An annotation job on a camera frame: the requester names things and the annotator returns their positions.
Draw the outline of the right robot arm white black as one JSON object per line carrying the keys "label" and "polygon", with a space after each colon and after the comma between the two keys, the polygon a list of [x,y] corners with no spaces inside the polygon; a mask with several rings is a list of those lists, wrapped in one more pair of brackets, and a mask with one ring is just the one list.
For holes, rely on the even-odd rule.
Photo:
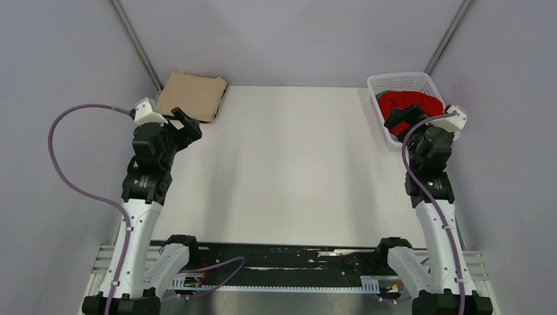
{"label": "right robot arm white black", "polygon": [[447,106],[430,116],[417,104],[391,109],[384,127],[402,122],[397,134],[406,169],[405,190],[426,240],[428,266],[402,240],[390,240],[375,256],[384,274],[395,272],[412,299],[412,314],[492,314],[489,297],[480,295],[464,258],[457,231],[455,195],[447,162],[467,115]]}

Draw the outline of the red t shirt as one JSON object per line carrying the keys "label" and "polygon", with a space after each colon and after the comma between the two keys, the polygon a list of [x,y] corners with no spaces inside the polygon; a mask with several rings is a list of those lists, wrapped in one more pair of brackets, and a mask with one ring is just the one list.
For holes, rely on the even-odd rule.
{"label": "red t shirt", "polygon": [[418,91],[386,91],[380,98],[376,98],[384,120],[387,119],[392,108],[406,108],[417,104],[428,116],[438,116],[444,112],[445,106],[434,96]]}

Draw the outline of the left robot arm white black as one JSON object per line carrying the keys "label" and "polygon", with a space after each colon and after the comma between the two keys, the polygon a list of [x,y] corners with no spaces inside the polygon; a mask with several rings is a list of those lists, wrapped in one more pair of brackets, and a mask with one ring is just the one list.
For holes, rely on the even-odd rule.
{"label": "left robot arm white black", "polygon": [[134,154],[122,182],[122,223],[114,254],[98,293],[84,298],[84,314],[159,314],[162,295],[176,273],[200,266],[196,238],[172,235],[154,265],[145,268],[152,233],[172,182],[175,155],[202,137],[196,119],[180,108],[171,114],[182,124],[180,129],[150,113],[133,132]]}

